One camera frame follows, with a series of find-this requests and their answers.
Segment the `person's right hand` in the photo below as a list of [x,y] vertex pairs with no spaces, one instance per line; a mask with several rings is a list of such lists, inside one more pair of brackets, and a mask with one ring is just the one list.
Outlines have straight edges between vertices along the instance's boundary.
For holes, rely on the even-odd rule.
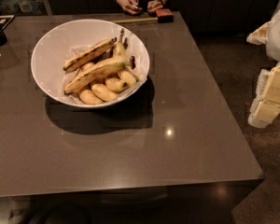
[[138,15],[142,12],[142,8],[135,0],[116,0],[116,2],[124,12],[130,15]]

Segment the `person's left hand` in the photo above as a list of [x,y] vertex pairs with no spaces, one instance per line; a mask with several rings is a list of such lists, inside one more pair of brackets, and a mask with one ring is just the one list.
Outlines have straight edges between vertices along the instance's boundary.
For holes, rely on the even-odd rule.
[[154,13],[156,10],[163,8],[162,0],[149,1],[147,4],[147,12]]

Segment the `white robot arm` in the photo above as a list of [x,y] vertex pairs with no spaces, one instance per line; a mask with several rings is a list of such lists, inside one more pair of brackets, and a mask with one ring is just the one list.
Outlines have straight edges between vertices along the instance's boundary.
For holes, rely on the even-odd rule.
[[260,70],[256,97],[248,117],[251,126],[266,128],[280,114],[280,9],[269,21],[251,33],[246,41],[254,45],[264,45],[266,55],[276,61],[271,70]]

